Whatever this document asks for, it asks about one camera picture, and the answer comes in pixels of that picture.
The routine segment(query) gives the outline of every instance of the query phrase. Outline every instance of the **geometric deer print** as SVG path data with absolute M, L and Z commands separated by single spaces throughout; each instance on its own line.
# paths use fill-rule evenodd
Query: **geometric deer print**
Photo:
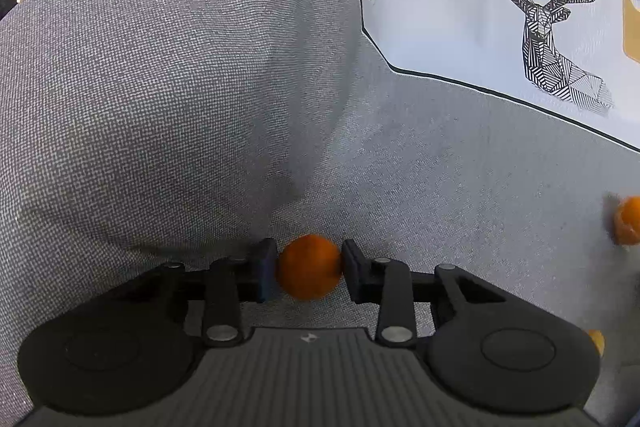
M 599 76 L 564 57 L 554 42 L 552 25 L 567 20 L 567 4 L 595 0 L 549 0 L 544 6 L 533 0 L 511 0 L 525 16 L 522 60 L 525 76 L 537 87 L 580 108 L 606 116 L 613 107 L 611 93 Z

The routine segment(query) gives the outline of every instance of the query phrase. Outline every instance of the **gray fabric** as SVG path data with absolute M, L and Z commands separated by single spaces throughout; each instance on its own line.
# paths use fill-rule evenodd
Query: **gray fabric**
M 306 232 L 414 269 L 457 263 L 600 328 L 588 410 L 619 425 L 640 407 L 640 262 L 613 246 L 603 214 L 610 194 L 640 192 L 638 156 L 393 74 L 358 0 L 25 0 L 0 22 L 0 104 L 2 426 L 30 406 L 15 356 L 37 324 L 170 251 L 201 267 Z M 375 314 L 344 287 L 244 307 L 256 325 Z M 428 331 L 426 307 L 418 317 Z

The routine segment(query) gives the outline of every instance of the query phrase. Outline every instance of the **black trim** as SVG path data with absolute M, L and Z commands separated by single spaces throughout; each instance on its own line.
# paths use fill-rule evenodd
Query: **black trim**
M 383 52 L 380 50 L 380 48 L 378 47 L 378 45 L 376 44 L 376 42 L 373 40 L 373 38 L 371 37 L 371 35 L 369 34 L 369 32 L 367 31 L 367 29 L 364 26 L 364 15 L 362 13 L 362 0 L 360 0 L 360 22 L 361 22 L 361 26 L 362 26 L 362 32 L 364 33 L 364 35 L 367 37 L 367 39 L 369 39 L 369 41 L 371 42 L 371 44 L 373 44 L 375 46 L 375 48 L 378 50 L 378 52 L 380 53 L 380 55 L 382 56 L 382 58 L 384 58 L 387 66 L 389 66 L 389 69 L 391 69 L 394 73 L 400 73 L 400 74 L 408 74 L 411 76 L 421 76 L 423 78 L 433 78 L 435 80 L 442 80 L 443 82 L 448 82 L 449 84 L 457 84 L 458 86 L 463 86 L 463 87 L 468 87 L 469 89 L 474 89 L 476 91 L 479 92 L 483 92 L 485 94 L 490 94 L 493 96 L 496 96 L 498 98 L 503 98 L 504 100 L 510 100 L 510 102 L 514 102 L 514 103 L 519 103 L 520 105 L 525 105 L 526 107 L 530 107 L 532 109 L 535 109 L 537 111 L 540 111 L 544 114 L 548 114 L 549 116 L 553 116 L 555 118 L 558 118 L 559 120 L 564 120 L 565 122 L 568 123 L 572 123 L 574 125 L 577 125 L 578 127 L 582 127 L 583 129 L 587 130 L 587 131 L 591 131 L 593 134 L 597 134 L 599 136 L 602 136 L 603 138 L 606 138 L 614 143 L 617 143 L 618 145 L 622 145 L 622 147 L 626 147 L 628 149 L 631 149 L 632 151 L 638 152 L 640 153 L 640 148 L 635 147 L 634 145 L 631 145 L 625 141 L 622 141 L 619 138 L 616 138 L 614 136 L 611 136 L 610 134 L 607 134 L 603 131 L 600 131 L 596 128 L 590 127 L 589 125 L 579 122 L 577 120 L 573 120 L 572 118 L 569 118 L 567 116 L 564 116 L 562 114 L 556 113 L 554 111 L 551 111 L 549 109 L 545 109 L 544 107 L 540 107 L 538 105 L 535 105 L 533 103 L 527 102 L 526 100 L 521 100 L 520 98 L 516 98 L 515 96 L 511 96 L 509 94 L 504 94 L 503 92 L 499 92 L 493 89 L 488 89 L 487 87 L 481 87 L 481 86 L 475 86 L 474 84 L 469 84 L 468 82 L 462 82 L 461 80 L 457 80 L 455 78 L 448 78 L 446 76 L 440 76 L 439 74 L 432 74 L 432 73 L 422 73 L 420 71 L 410 71 L 410 70 L 403 70 L 401 68 L 397 68 L 396 66 L 394 66 L 393 64 L 391 64 L 391 62 L 389 62 L 385 55 L 383 54 Z

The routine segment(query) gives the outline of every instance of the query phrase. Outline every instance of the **silver screw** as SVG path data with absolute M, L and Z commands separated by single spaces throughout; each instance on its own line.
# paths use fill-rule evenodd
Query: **silver screw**
M 382 330 L 382 338 L 387 342 L 403 343 L 410 341 L 414 334 L 402 326 L 388 326 Z
M 218 324 L 207 329 L 207 338 L 210 341 L 228 342 L 238 336 L 238 330 L 233 326 Z

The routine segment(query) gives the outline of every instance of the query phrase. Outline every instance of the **orange ball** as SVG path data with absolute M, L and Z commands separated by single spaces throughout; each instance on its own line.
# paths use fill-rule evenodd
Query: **orange ball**
M 276 277 L 295 299 L 319 299 L 340 282 L 340 250 L 320 235 L 303 235 L 289 243 L 278 257 Z
M 626 198 L 620 203 L 613 224 L 619 245 L 640 243 L 640 196 Z

